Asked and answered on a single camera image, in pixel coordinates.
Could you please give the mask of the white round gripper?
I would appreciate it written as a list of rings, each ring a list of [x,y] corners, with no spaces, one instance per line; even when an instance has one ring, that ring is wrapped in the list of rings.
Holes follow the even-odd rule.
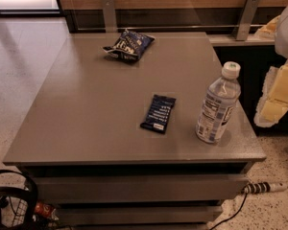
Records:
[[[254,35],[259,38],[275,39],[276,52],[288,59],[288,6],[280,16],[276,16],[259,28]],[[272,127],[287,111],[288,60],[279,68],[270,67],[253,120],[258,127]]]

